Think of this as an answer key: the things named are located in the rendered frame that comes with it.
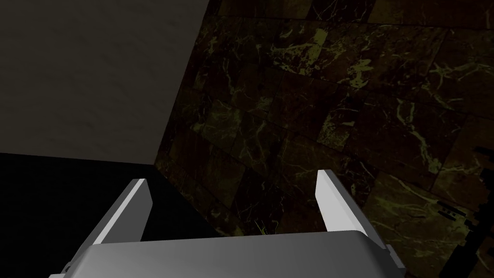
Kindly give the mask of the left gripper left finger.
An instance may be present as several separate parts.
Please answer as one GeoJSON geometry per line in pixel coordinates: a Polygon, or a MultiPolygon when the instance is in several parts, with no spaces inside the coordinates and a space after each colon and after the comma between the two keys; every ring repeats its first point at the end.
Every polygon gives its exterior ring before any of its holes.
{"type": "Polygon", "coordinates": [[[147,180],[132,180],[79,247],[79,253],[96,244],[139,242],[152,205],[147,180]]]}

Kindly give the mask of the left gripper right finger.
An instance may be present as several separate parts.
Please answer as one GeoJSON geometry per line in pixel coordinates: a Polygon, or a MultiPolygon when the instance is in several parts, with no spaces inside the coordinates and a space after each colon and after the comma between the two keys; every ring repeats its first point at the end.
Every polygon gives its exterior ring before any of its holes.
{"type": "Polygon", "coordinates": [[[359,231],[380,248],[387,249],[371,222],[332,170],[322,169],[317,172],[315,198],[328,232],[359,231]]]}

